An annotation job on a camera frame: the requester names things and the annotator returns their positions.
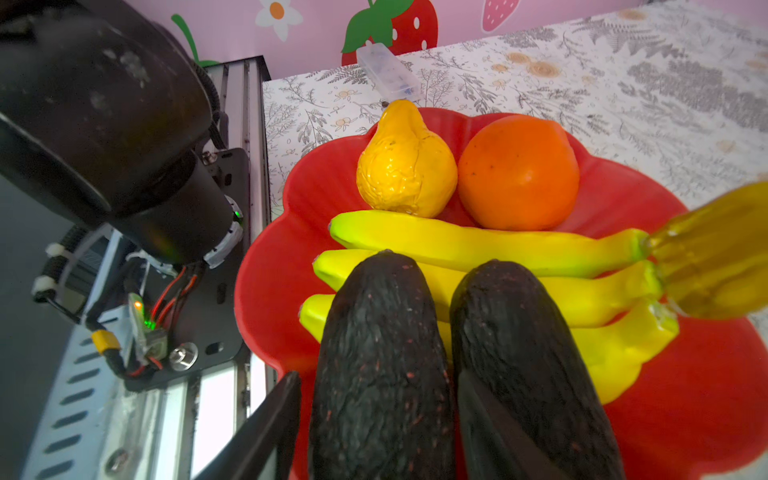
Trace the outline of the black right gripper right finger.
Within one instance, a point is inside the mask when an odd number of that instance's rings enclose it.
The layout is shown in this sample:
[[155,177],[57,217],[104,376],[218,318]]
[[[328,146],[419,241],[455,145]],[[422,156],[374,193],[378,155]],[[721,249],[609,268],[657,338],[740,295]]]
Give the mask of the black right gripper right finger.
[[471,371],[458,378],[459,422],[470,479],[565,479]]

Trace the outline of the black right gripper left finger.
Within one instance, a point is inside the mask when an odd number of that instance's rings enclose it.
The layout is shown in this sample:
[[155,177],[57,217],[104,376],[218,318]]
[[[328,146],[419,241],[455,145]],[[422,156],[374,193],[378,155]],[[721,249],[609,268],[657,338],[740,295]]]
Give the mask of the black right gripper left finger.
[[301,379],[287,373],[200,479],[287,480],[300,424]]

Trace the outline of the dark fake avocado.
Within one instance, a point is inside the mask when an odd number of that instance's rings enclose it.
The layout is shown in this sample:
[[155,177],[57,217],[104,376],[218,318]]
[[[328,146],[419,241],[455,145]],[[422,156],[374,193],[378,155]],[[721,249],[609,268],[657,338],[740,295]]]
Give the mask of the dark fake avocado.
[[382,251],[336,293],[316,368],[312,479],[453,479],[454,400],[417,263]]
[[622,479],[610,421],[563,314],[524,266],[491,260],[453,294],[455,373],[467,370],[571,479]]

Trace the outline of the yellow fake banana bunch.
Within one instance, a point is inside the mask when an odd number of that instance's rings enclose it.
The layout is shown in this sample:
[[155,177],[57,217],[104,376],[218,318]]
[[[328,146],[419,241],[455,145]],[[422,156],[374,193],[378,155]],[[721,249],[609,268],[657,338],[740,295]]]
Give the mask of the yellow fake banana bunch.
[[625,229],[592,239],[505,232],[379,210],[339,214],[338,243],[313,261],[338,291],[353,269],[391,249],[423,271],[441,322],[463,275],[490,260],[538,277],[560,308],[609,403],[677,335],[679,316],[730,320],[767,305],[767,186],[752,183],[672,218],[654,233]]

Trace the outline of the orange fake orange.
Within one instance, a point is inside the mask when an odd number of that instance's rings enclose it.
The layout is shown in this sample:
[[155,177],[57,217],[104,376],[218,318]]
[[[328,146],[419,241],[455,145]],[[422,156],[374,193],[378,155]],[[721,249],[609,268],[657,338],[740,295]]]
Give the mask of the orange fake orange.
[[460,200],[479,225],[548,230],[574,209],[580,169],[566,131],[552,120],[516,115],[492,122],[458,162]]

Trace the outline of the yellow fake lemon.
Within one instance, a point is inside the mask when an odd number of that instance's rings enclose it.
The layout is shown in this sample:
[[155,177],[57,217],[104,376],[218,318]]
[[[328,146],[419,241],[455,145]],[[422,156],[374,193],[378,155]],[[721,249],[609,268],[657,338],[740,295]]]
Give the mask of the yellow fake lemon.
[[429,130],[417,106],[390,103],[358,159],[356,185],[363,200],[375,210],[434,218],[457,183],[452,151]]

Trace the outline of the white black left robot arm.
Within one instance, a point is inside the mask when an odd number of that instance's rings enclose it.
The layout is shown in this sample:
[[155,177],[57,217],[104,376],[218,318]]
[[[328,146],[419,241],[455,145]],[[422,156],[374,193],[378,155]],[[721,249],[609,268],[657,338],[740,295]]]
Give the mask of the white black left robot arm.
[[199,158],[216,107],[201,69],[123,1],[1,5],[1,173],[173,265],[221,265],[242,215]]

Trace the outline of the small clear plastic box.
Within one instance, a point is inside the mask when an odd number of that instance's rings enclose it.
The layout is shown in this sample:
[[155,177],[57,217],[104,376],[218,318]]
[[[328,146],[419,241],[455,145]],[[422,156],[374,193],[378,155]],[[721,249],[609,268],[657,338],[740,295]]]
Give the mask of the small clear plastic box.
[[416,76],[384,44],[364,45],[356,51],[356,57],[384,102],[416,103],[422,99],[421,84]]

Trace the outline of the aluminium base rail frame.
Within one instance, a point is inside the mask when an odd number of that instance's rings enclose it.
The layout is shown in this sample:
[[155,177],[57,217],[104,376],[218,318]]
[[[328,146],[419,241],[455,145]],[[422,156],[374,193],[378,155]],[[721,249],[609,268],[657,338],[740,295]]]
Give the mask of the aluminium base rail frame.
[[[248,243],[269,222],[263,82],[270,75],[263,57],[208,68],[229,116],[229,140],[250,159]],[[107,240],[86,307],[101,294],[108,278],[125,263],[128,240],[110,227],[95,233]],[[57,376],[19,479],[191,479],[216,457],[263,401],[268,368],[253,356],[234,319],[234,284],[238,270],[218,281],[222,265],[203,276],[193,301],[211,300],[206,327],[227,327],[228,337],[210,345],[190,340],[198,357],[188,370],[168,365],[152,385],[126,387],[99,356],[84,327],[71,333]]]

